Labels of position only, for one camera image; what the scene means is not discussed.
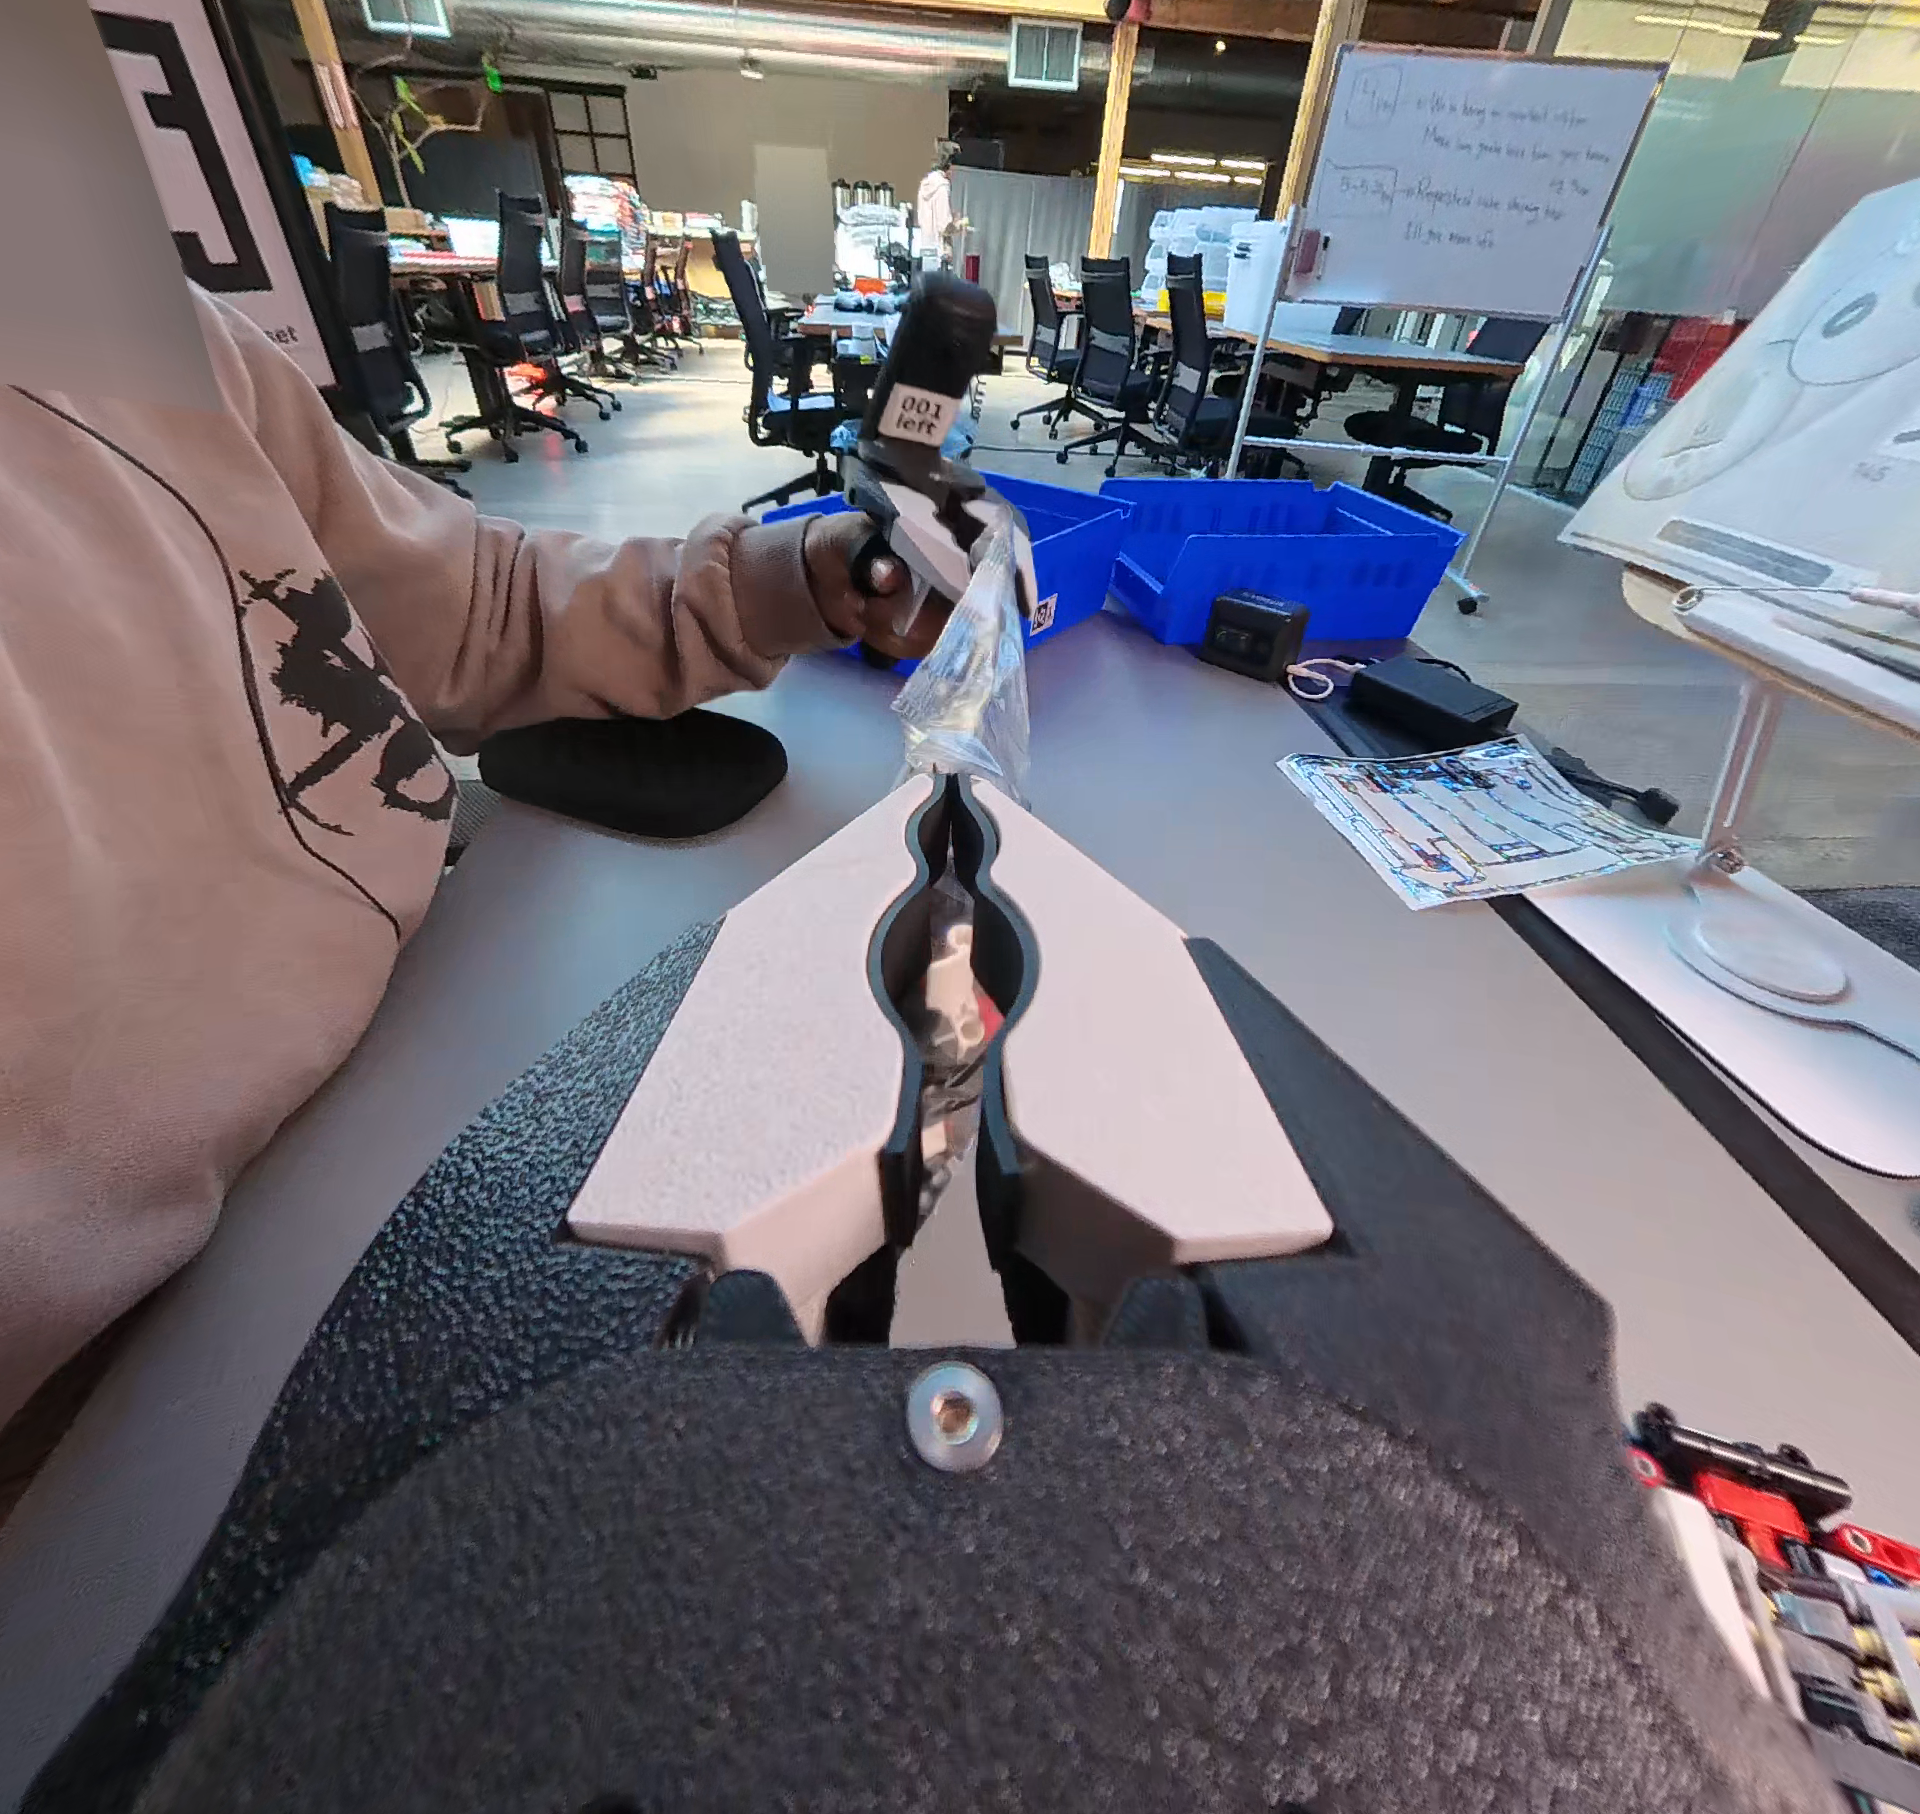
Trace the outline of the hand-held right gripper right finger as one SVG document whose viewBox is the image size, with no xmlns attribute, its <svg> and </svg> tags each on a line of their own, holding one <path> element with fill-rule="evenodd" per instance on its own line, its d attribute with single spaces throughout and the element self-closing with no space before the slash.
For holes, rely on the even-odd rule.
<svg viewBox="0 0 1920 1814">
<path fill-rule="evenodd" d="M 979 776 L 960 782 L 960 882 L 995 1008 L 973 1202 L 1015 1342 L 1091 1342 L 1139 1280 L 1331 1248 L 1176 918 Z"/>
</svg>

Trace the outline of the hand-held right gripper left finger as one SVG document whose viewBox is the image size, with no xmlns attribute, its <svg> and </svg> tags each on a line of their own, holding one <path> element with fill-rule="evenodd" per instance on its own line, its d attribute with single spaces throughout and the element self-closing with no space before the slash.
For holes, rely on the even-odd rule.
<svg viewBox="0 0 1920 1814">
<path fill-rule="evenodd" d="M 565 1212 L 581 1242 L 765 1274 L 823 1340 L 830 1293 L 887 1241 L 908 1061 L 872 944 L 919 882 L 933 797 L 904 779 L 723 913 Z"/>
</svg>

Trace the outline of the blue bin with tag label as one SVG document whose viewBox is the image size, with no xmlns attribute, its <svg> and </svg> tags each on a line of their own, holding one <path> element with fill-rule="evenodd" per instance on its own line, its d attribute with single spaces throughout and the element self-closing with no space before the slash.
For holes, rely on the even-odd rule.
<svg viewBox="0 0 1920 1814">
<path fill-rule="evenodd" d="M 1026 614 L 1027 650 L 1049 648 L 1051 638 L 1069 628 L 1099 614 L 1115 577 L 1118 547 L 1130 527 L 1130 506 L 1115 495 L 1099 495 L 1062 482 L 1022 481 L 1014 473 L 985 473 L 985 485 L 995 489 L 1022 518 L 1030 552 L 1030 609 Z M 779 504 L 762 518 L 800 524 L 809 510 L 848 510 L 840 491 L 821 495 L 816 500 Z M 960 550 L 960 566 L 970 571 L 968 550 L 984 534 L 984 518 L 970 506 L 960 506 L 960 531 L 951 544 Z M 862 645 L 848 645 L 848 658 L 860 658 L 876 670 L 908 676 L 919 658 L 887 658 Z"/>
</svg>

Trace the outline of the large clear numbered parts bag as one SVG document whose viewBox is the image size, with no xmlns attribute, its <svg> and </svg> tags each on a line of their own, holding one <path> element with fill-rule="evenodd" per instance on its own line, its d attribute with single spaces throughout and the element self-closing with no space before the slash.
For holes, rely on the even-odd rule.
<svg viewBox="0 0 1920 1814">
<path fill-rule="evenodd" d="M 901 1103 L 882 1146 L 887 1237 L 904 1248 L 942 1202 L 951 1151 L 928 1127 L 973 1114 L 973 1190 L 992 1257 L 1014 1248 L 1030 1153 L 1014 1130 L 1008 1043 L 1039 986 L 1039 949 L 995 882 L 1000 825 L 988 795 L 1022 804 L 1027 673 L 1003 550 L 973 550 L 973 577 L 939 645 L 897 700 L 914 880 L 882 917 L 872 986 L 901 1040 Z"/>
</svg>

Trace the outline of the partly built lego race car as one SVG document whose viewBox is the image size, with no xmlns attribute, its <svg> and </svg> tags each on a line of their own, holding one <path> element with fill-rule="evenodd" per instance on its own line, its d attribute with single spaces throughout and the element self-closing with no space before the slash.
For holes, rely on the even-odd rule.
<svg viewBox="0 0 1920 1814">
<path fill-rule="evenodd" d="M 1648 1403 L 1624 1430 L 1721 1644 L 1806 1733 L 1847 1811 L 1918 1807 L 1918 1544 L 1856 1520 L 1793 1442 Z"/>
</svg>

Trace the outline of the person's left forearm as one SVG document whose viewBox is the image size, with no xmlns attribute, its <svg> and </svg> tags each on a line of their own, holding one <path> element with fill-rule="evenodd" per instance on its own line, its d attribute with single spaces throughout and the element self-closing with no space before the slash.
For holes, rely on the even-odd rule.
<svg viewBox="0 0 1920 1814">
<path fill-rule="evenodd" d="M 666 719 L 848 643 L 866 521 L 708 516 L 682 537 L 528 531 L 432 482 L 318 516 L 318 547 L 445 744 L 540 719 Z"/>
</svg>

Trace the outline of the open lego instruction booklet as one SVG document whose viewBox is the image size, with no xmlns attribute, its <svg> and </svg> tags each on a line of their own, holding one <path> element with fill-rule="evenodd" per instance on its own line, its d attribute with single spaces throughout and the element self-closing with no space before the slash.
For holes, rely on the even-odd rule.
<svg viewBox="0 0 1920 1814">
<path fill-rule="evenodd" d="M 1918 182 L 1844 212 L 1562 544 L 1686 586 L 1918 594 Z"/>
</svg>

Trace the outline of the person's left hand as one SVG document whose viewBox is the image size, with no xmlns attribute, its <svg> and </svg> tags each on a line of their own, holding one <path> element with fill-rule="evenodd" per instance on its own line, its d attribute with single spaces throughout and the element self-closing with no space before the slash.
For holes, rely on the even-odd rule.
<svg viewBox="0 0 1920 1814">
<path fill-rule="evenodd" d="M 809 588 L 840 643 L 887 658 L 927 658 L 956 609 L 893 552 L 878 524 L 858 510 L 814 513 L 803 521 Z"/>
</svg>

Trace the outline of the group of black office chairs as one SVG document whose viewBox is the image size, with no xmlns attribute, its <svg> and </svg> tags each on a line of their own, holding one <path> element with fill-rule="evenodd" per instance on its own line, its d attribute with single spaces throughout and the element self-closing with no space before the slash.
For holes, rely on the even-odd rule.
<svg viewBox="0 0 1920 1814">
<path fill-rule="evenodd" d="M 800 308 L 775 308 L 756 263 L 745 254 L 740 234 L 711 231 L 711 254 L 731 286 L 751 286 L 751 303 L 765 308 L 765 336 L 779 360 L 779 380 L 762 397 L 762 423 L 775 430 L 809 430 L 833 434 L 833 459 L 855 465 L 855 433 L 862 410 L 882 389 L 882 358 L 838 358 L 855 349 L 860 324 L 890 330 L 901 311 L 823 308 L 823 330 L 809 334 Z M 1058 385 L 1039 410 L 1058 421 L 1069 410 L 1097 421 L 1097 433 L 1064 445 L 1094 447 L 1106 439 L 1118 452 L 1137 447 L 1145 455 L 1204 455 L 1217 459 L 1235 434 L 1241 399 L 1210 399 L 1210 364 L 1217 352 L 1244 353 L 1246 343 L 1217 336 L 1200 318 L 1200 293 L 1180 288 L 1172 314 L 1130 314 L 1125 330 L 1091 328 L 1085 311 L 1062 311 L 1062 324 L 1035 330 L 1039 360 L 1051 367 Z M 1314 397 L 1336 379 L 1366 371 L 1397 389 L 1384 426 L 1370 430 L 1353 421 L 1353 434 L 1380 447 L 1410 447 L 1412 465 L 1489 455 L 1499 439 L 1509 392 L 1523 370 L 1520 358 L 1489 353 L 1513 324 L 1487 324 L 1471 352 L 1448 358 L 1394 358 L 1394 343 L 1370 343 L 1350 334 L 1331 339 L 1268 339 L 1268 371 Z"/>
</svg>

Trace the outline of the small black cube device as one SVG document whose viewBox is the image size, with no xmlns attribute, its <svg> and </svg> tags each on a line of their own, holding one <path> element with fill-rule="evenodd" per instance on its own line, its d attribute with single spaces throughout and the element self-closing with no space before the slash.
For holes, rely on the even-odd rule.
<svg viewBox="0 0 1920 1814">
<path fill-rule="evenodd" d="M 1283 685 L 1308 638 L 1310 606 L 1251 588 L 1210 599 L 1196 658 L 1260 685 Z"/>
</svg>

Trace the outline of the holographic sticker sheet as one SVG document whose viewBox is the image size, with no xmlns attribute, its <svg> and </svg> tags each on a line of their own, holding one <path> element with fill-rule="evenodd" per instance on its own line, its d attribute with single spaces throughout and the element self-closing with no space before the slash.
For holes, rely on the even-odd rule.
<svg viewBox="0 0 1920 1814">
<path fill-rule="evenodd" d="M 1276 771 L 1410 910 L 1699 859 L 1699 840 L 1611 810 L 1513 736 L 1416 755 L 1297 751 Z"/>
</svg>

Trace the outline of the black power brick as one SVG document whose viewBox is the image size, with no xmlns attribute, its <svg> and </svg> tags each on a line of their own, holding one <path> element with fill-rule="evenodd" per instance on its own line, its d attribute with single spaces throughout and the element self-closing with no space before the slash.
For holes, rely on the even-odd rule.
<svg viewBox="0 0 1920 1814">
<path fill-rule="evenodd" d="M 1513 732 L 1520 705 L 1448 660 L 1399 650 L 1359 667 L 1350 711 L 1412 737 L 1425 751 L 1462 751 Z"/>
</svg>

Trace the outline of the whiteboard on stand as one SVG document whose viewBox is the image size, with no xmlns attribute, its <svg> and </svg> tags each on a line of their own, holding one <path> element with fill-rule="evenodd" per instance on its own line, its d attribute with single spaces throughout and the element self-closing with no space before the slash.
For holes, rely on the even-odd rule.
<svg viewBox="0 0 1920 1814">
<path fill-rule="evenodd" d="M 1227 314 L 1228 339 L 1252 349 L 1227 472 L 1244 449 L 1334 449 L 1252 434 L 1268 370 L 1384 371 L 1390 439 L 1363 452 L 1394 495 L 1417 465 L 1489 473 L 1446 573 L 1456 609 L 1482 611 L 1474 550 L 1597 288 L 1664 77 L 1641 60 L 1342 44 L 1283 251 L 1260 268 L 1262 307 Z"/>
</svg>

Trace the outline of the wooden post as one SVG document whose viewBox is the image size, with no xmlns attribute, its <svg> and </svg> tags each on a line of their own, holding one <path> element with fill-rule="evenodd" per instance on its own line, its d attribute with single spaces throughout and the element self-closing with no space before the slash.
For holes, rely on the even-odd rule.
<svg viewBox="0 0 1920 1814">
<path fill-rule="evenodd" d="M 1088 220 L 1088 257 L 1115 254 L 1118 188 L 1125 162 L 1125 133 L 1130 121 L 1130 91 L 1137 76 L 1139 21 L 1122 17 L 1110 38 L 1110 73 L 1103 97 L 1103 122 L 1094 168 L 1094 194 Z"/>
<path fill-rule="evenodd" d="M 1331 83 L 1339 47 L 1362 36 L 1363 12 L 1370 0 L 1322 0 L 1316 12 L 1316 30 L 1310 41 L 1301 99 L 1296 109 L 1296 127 L 1288 153 L 1281 170 L 1273 194 L 1273 212 L 1293 217 L 1310 193 L 1310 168 L 1328 130 Z"/>
</svg>

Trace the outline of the silver air duct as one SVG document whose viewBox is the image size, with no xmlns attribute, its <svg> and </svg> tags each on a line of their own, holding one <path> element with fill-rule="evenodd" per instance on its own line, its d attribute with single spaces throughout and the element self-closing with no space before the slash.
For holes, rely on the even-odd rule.
<svg viewBox="0 0 1920 1814">
<path fill-rule="evenodd" d="M 445 0 L 451 34 L 489 47 L 595 52 L 611 62 L 756 60 L 794 73 L 919 73 L 1008 77 L 1010 17 L 928 17 L 872 6 L 751 6 L 741 0 Z M 1083 30 L 1083 77 L 1110 44 Z"/>
</svg>

